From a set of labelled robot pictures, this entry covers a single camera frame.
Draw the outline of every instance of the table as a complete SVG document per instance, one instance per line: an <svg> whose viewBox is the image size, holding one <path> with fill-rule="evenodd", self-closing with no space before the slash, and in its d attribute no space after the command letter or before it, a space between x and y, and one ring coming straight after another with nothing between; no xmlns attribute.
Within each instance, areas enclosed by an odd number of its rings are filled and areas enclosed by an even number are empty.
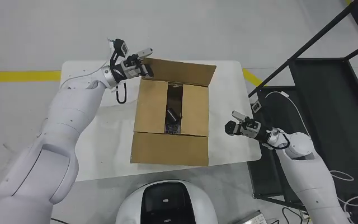
<svg viewBox="0 0 358 224"><path fill-rule="evenodd" d="M233 120L236 110L252 117L242 68L236 61L183 61L216 65L209 85L209 166L259 160L261 151L256 140L244 136L229 136L224 126ZM104 61L68 61L62 66L61 83L69 77L95 71ZM77 86L87 87L91 76L76 80ZM77 144L79 173L76 181L112 178L193 168L156 164L130 164L136 99L140 78L127 80L127 103L119 105L115 89L106 90L92 123L83 131ZM119 84L123 97L123 84Z"/></svg>

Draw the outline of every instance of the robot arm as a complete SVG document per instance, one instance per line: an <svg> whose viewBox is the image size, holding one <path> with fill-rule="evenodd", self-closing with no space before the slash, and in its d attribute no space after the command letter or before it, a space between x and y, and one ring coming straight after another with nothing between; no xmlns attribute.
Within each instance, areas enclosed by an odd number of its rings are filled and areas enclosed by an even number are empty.
<svg viewBox="0 0 358 224"><path fill-rule="evenodd" d="M264 127L237 111L232 116L239 123L229 121L225 125L226 133L254 138L276 150L287 181L305 205L313 223L349 223L338 202L332 175L315 151L310 137L304 133L287 134L281 129Z"/></svg>
<svg viewBox="0 0 358 224"><path fill-rule="evenodd" d="M41 135L9 167L0 183L3 223L49 223L53 205L67 196L76 180L78 161L74 149L79 136L94 119L105 89L127 78L153 76L149 65L142 63L152 53L151 49L116 65L118 57L125 57L128 49L119 39L114 41L114 47L110 65L92 74L93 81L87 88L75 88L76 79L72 78L69 86L59 90Z"/></svg>

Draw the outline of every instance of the yellow tape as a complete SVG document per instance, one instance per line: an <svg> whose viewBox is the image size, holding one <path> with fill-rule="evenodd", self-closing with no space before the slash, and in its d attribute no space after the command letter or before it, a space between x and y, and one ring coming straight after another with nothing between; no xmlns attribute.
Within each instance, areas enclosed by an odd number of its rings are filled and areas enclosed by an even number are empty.
<svg viewBox="0 0 358 224"><path fill-rule="evenodd" d="M244 78L258 86L262 81L247 69L242 69ZM61 71L17 71L0 72L0 82L60 81Z"/></svg>
<svg viewBox="0 0 358 224"><path fill-rule="evenodd" d="M0 72L0 82L60 81L61 71Z"/></svg>
<svg viewBox="0 0 358 224"><path fill-rule="evenodd" d="M257 78L254 74L249 72L249 70L243 68L242 72L244 74L245 80L249 81L254 86L258 86L261 84L261 82L262 82L261 79Z"/></svg>

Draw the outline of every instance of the cardboard box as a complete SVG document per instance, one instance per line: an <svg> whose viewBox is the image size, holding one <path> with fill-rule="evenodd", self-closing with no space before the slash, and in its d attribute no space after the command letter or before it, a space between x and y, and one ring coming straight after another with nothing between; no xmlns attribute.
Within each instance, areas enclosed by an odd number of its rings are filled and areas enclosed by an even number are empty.
<svg viewBox="0 0 358 224"><path fill-rule="evenodd" d="M207 166L208 86L216 66L152 58L145 62L154 79L140 82L130 162ZM180 122L173 125L168 108Z"/></svg>

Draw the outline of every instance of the gray floor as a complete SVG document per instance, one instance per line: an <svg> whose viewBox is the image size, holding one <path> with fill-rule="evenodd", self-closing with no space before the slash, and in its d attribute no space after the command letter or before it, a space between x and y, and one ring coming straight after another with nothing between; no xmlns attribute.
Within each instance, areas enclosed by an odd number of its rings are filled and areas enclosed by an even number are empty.
<svg viewBox="0 0 358 224"><path fill-rule="evenodd" d="M237 60L264 79L344 7L344 0L4 1L0 71L59 70L66 60L105 59L106 37L118 37L132 53L150 46L156 58ZM348 17L303 56L346 56L357 49L357 34ZM352 65L358 67L358 58ZM269 84L290 85L289 74L285 70ZM254 88L246 84L248 91ZM0 83L0 165L9 156L4 145L18 151L35 138L57 89L57 82ZM245 163L77 182L53 217L71 224L114 223L133 190L174 178L203 188L219 223L257 209L268 223L285 223L281 206L251 197Z"/></svg>

